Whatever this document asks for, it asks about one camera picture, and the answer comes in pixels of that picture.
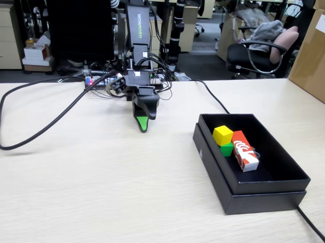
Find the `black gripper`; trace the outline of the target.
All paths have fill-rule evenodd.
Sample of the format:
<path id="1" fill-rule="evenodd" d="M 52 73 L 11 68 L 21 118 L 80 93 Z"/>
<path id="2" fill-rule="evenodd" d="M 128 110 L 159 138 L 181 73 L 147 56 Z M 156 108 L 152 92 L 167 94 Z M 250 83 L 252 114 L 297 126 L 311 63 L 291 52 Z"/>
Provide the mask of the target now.
<path id="1" fill-rule="evenodd" d="M 125 94 L 132 95 L 133 116 L 142 133 L 148 130 L 149 119 L 156 119 L 160 98 L 155 87 L 150 85 L 148 71 L 128 71 L 125 76 Z"/>

